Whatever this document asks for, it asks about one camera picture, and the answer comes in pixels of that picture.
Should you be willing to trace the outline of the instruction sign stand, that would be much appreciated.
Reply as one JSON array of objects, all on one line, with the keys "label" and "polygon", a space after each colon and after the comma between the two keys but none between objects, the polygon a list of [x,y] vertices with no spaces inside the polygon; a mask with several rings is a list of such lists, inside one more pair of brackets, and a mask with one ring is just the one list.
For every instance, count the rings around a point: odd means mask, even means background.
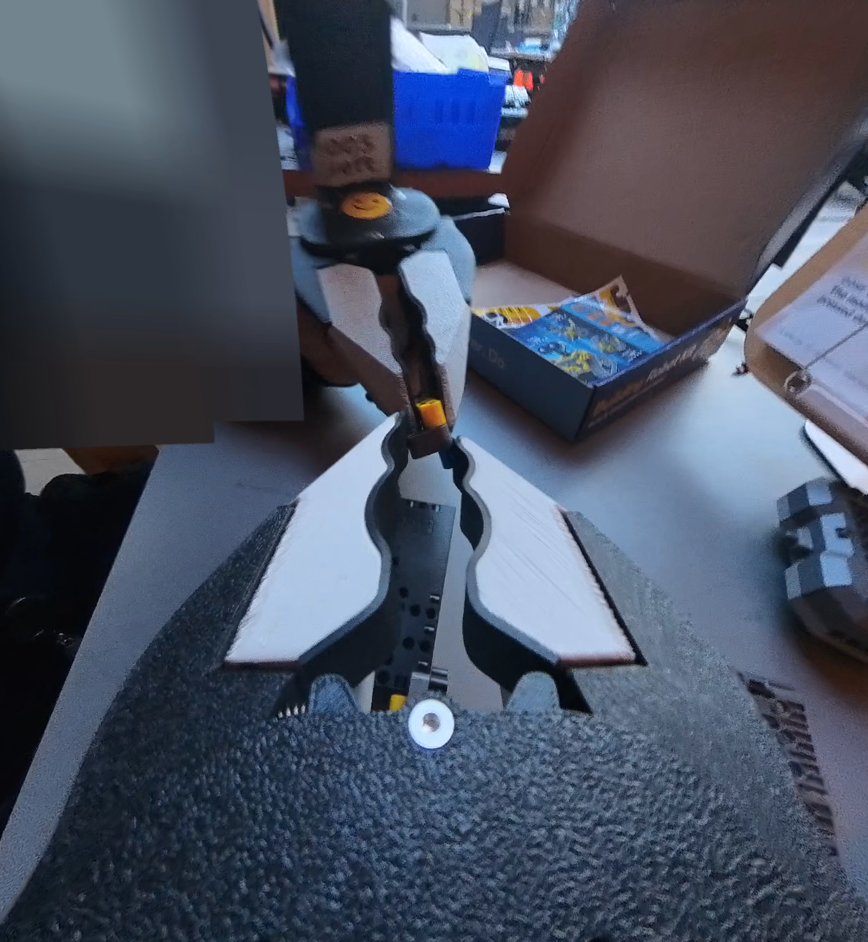
[{"label": "instruction sign stand", "polygon": [[868,489],[868,203],[762,305],[745,359],[840,477]]}]

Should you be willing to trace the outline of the instruction booklet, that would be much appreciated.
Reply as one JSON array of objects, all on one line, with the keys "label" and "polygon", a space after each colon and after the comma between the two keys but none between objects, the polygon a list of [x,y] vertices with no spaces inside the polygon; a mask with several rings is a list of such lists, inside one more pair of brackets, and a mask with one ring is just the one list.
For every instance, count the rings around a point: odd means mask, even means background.
[{"label": "instruction booklet", "polygon": [[494,305],[473,315],[585,385],[615,377],[672,340],[643,319],[621,276],[557,303]]}]

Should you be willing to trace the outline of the black toy box assembly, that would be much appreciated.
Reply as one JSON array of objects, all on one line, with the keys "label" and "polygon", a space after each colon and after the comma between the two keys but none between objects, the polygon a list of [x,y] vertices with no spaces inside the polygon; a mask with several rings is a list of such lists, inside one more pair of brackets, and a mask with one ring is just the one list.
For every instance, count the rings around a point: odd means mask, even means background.
[{"label": "black toy box assembly", "polygon": [[375,674],[374,711],[397,710],[429,692],[447,692],[448,673],[436,663],[435,648],[454,519],[452,506],[400,501],[391,544],[392,586],[384,609],[395,642]]}]

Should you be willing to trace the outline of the grey toy brick block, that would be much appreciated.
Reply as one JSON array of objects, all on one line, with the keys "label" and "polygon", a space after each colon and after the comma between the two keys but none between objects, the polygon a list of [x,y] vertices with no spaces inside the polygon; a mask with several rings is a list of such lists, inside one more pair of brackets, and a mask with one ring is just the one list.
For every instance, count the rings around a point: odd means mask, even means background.
[{"label": "grey toy brick block", "polygon": [[818,477],[777,511],[793,614],[819,641],[868,663],[868,493]]}]

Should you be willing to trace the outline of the blue cardboard box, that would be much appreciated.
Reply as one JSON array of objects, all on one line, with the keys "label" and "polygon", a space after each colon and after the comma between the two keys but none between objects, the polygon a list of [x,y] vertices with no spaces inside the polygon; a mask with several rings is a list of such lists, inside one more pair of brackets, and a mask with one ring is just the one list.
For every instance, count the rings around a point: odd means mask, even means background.
[{"label": "blue cardboard box", "polygon": [[[665,345],[605,378],[569,323],[475,316],[469,367],[568,442],[706,363],[868,137],[868,2],[582,2],[517,129],[473,305],[623,278]],[[503,253],[498,254],[497,245]]]}]

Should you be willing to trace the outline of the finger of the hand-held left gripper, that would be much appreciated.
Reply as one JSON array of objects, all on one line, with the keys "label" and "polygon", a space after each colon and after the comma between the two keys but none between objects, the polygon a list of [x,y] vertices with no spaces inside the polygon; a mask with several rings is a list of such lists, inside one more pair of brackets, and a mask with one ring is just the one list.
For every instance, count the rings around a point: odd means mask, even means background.
[{"label": "finger of the hand-held left gripper", "polygon": [[418,251],[398,265],[408,319],[408,360],[415,369],[411,391],[422,414],[439,402],[443,424],[453,431],[466,385],[472,312],[452,258],[446,251]]},{"label": "finger of the hand-held left gripper", "polygon": [[362,266],[329,266],[318,272],[330,315],[329,338],[372,401],[386,415],[408,407],[401,365],[383,325],[383,300],[376,276]]}]

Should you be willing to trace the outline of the blue plastic crate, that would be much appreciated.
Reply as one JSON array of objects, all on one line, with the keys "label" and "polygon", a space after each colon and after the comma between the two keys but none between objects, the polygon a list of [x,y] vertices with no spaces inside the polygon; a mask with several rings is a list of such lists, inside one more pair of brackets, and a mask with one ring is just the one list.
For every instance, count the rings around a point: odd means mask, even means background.
[{"label": "blue plastic crate", "polygon": [[396,72],[383,43],[301,55],[287,115],[299,163],[319,186],[384,182],[404,167],[486,170],[505,87],[488,72]]}]

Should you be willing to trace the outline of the grey desk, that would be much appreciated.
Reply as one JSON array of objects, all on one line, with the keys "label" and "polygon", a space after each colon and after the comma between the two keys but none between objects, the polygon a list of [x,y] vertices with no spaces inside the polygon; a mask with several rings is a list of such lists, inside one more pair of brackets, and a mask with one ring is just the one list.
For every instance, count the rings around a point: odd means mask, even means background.
[{"label": "grey desk", "polygon": [[[779,497],[821,468],[720,358],[567,444],[470,378],[457,426],[564,509],[633,646],[578,710],[443,746],[336,678],[225,665],[292,504],[394,446],[357,389],[160,450],[0,843],[0,940],[868,940],[868,664],[793,626]],[[357,455],[357,445],[368,454]]]}]

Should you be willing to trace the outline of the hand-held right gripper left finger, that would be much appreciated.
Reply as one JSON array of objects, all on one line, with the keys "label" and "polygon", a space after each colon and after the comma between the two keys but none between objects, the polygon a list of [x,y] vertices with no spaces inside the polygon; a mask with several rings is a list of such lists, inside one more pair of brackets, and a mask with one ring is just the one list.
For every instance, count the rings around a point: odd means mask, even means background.
[{"label": "hand-held right gripper left finger", "polygon": [[304,489],[225,657],[235,668],[374,670],[393,645],[385,534],[408,424],[387,418]]}]

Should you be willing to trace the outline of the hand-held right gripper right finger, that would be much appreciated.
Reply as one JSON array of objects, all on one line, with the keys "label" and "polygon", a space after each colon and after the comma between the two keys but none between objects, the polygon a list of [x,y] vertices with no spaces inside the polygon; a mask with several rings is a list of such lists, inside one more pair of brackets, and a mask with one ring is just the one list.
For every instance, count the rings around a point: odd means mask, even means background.
[{"label": "hand-held right gripper right finger", "polygon": [[467,436],[455,440],[472,549],[463,641],[475,666],[625,666],[634,644],[565,510]]}]

